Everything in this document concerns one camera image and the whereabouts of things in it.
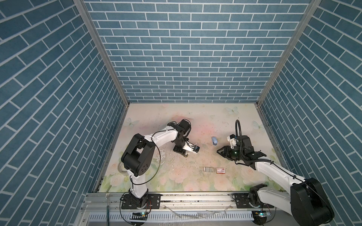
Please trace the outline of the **beige stapler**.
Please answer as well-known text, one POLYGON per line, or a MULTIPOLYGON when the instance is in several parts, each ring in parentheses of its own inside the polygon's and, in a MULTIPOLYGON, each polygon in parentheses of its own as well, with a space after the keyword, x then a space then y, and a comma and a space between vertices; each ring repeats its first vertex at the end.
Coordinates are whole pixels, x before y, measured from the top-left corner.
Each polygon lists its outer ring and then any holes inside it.
POLYGON ((182 151, 182 156, 183 156, 183 157, 188 157, 188 152, 187 152, 186 150, 183 150, 183 151, 182 151))

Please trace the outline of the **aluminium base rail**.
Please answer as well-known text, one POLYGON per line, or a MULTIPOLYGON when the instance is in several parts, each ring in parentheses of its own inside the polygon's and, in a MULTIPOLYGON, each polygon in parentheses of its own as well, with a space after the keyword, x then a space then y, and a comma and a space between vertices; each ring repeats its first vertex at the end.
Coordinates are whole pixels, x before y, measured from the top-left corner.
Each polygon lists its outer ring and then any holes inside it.
MULTIPOLYGON (((291 197, 286 192, 261 188, 251 192, 149 192, 144 206, 152 211, 233 211, 262 208, 291 213, 291 197)), ((136 210, 138 205, 128 193, 88 193, 82 210, 136 210)))

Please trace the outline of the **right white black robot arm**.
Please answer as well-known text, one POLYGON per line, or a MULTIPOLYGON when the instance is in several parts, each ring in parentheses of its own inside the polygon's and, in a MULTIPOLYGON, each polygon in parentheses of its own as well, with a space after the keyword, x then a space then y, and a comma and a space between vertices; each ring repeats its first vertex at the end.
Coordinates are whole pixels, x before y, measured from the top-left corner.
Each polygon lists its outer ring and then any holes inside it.
POLYGON ((278 165, 263 152, 255 151, 248 136, 232 134, 227 140, 230 144, 217 150, 221 157, 266 175, 283 189, 270 189, 266 184, 250 188, 248 200, 251 206, 274 206, 293 216, 301 226, 319 226, 334 219, 335 213, 317 179, 299 176, 278 165))

